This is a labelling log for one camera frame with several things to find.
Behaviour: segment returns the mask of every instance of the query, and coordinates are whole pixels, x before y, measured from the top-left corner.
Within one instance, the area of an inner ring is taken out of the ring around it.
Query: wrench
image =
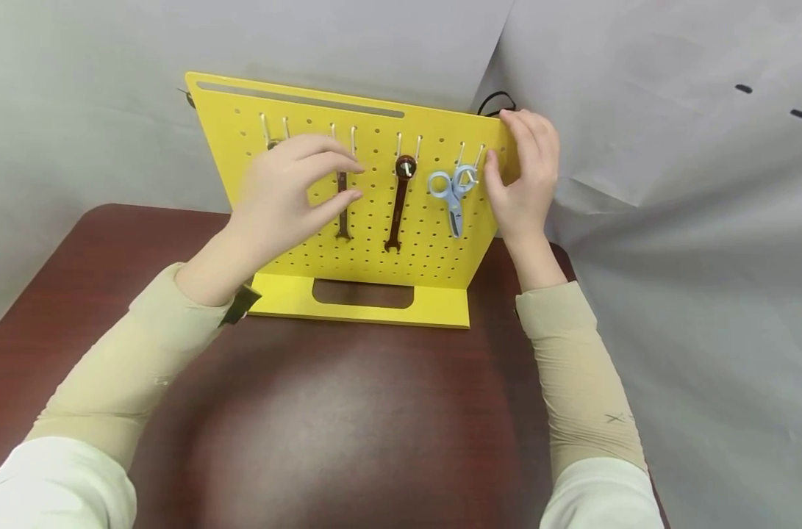
[[[401,155],[395,161],[395,174],[398,177],[398,190],[395,194],[395,212],[392,215],[392,227],[389,230],[389,240],[383,246],[383,249],[389,251],[394,248],[401,251],[401,242],[398,240],[398,234],[401,233],[401,218],[403,217],[403,206],[407,199],[407,185],[415,174],[415,169],[418,164],[410,155]]]
[[[342,193],[344,190],[346,190],[347,173],[336,173],[336,183],[338,185],[339,193]],[[347,233],[347,208],[345,208],[343,212],[339,213],[339,233],[336,234],[336,239],[339,239],[340,237],[347,240],[353,239],[353,237]]]

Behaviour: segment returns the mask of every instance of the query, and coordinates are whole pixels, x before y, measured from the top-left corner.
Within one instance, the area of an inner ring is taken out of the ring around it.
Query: pegboard slot
[[[310,105],[312,107],[333,108],[334,110],[347,110],[349,112],[361,112],[366,115],[383,116],[386,118],[401,119],[405,116],[404,112],[391,110],[389,108],[364,107],[356,104],[346,104],[341,101],[328,101],[326,99],[316,99],[306,96],[294,96],[290,94],[275,93],[274,91],[255,90],[251,88],[229,87],[227,84],[198,82],[196,87],[205,90],[217,91],[217,93],[234,94],[237,96],[260,97],[261,99],[271,99],[272,101],[290,102],[290,104]]]
[[[316,279],[312,283],[312,296],[325,305],[380,306],[405,309],[415,299],[415,289],[394,284],[355,283]]]

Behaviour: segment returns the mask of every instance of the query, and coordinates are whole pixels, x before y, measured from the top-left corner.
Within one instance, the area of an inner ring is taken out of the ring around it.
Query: scissors blade
[[[459,239],[462,233],[462,213],[451,212],[448,219],[451,221],[451,234],[454,239]]]

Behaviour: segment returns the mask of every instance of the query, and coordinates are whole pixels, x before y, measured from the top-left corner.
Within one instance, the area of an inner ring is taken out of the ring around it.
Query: white sleeve
[[[137,498],[120,464],[76,439],[22,442],[0,468],[0,528],[131,529]]]
[[[569,464],[554,484],[540,529],[588,528],[662,529],[647,474],[613,457]]]

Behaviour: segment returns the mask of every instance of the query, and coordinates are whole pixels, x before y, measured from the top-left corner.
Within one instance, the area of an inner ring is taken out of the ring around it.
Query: beige sleeve
[[[67,436],[105,452],[124,469],[168,385],[218,335],[229,308],[200,306],[174,284],[174,264],[68,374],[26,440]]]
[[[591,457],[621,458],[647,472],[621,379],[579,285],[531,290],[516,305],[539,366],[554,480]]]

